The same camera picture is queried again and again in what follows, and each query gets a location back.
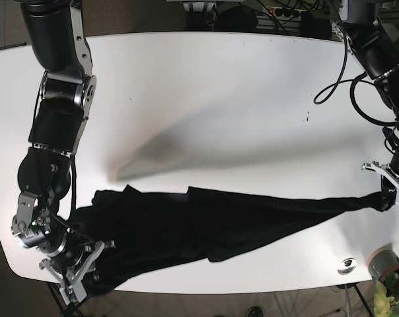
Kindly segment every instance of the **green plant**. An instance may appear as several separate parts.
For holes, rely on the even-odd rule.
[[[374,295],[375,317],[399,317],[399,275],[396,272],[386,275],[384,284],[376,281]]]

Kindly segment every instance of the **shoe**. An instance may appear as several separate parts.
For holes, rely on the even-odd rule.
[[[246,317],[264,317],[264,313],[260,307],[251,307],[246,312]]]

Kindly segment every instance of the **black fabric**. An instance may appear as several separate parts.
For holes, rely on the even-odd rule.
[[[381,193],[362,198],[283,199],[190,188],[186,194],[96,192],[69,221],[95,240],[114,240],[96,261],[101,295],[136,275],[208,258],[220,262],[261,248],[345,211],[388,209]]]

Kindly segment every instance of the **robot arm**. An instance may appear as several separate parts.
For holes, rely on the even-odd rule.
[[[383,0],[342,0],[335,4],[344,22],[352,54],[363,66],[383,102],[394,112],[399,131],[399,50],[384,31],[378,19]],[[356,82],[352,84],[351,95]],[[382,129],[394,151],[390,164],[364,164],[382,178],[382,193],[388,203],[399,203],[399,138],[394,130]]]
[[[107,246],[68,230],[66,221],[57,216],[59,201],[71,186],[69,169],[89,117],[96,77],[80,1],[17,1],[35,56],[46,71],[29,135],[32,146],[18,171],[21,193],[12,232],[24,247],[38,247],[50,258],[40,267],[60,280],[61,294],[69,304],[86,297],[81,281],[95,272],[94,261]]]

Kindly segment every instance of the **floor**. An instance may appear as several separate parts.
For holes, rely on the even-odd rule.
[[[165,0],[85,0],[87,36],[126,32],[183,30],[185,16],[179,3]],[[6,45],[29,42],[20,10],[7,3]],[[358,284],[372,306],[374,285]],[[356,292],[350,290],[353,316],[368,316]],[[91,299],[82,307],[87,316],[191,316],[241,317],[251,306],[261,306],[266,316],[345,316],[345,293],[336,287],[241,295],[172,295],[114,291]],[[23,279],[9,268],[0,244],[0,316],[60,316],[44,282]]]

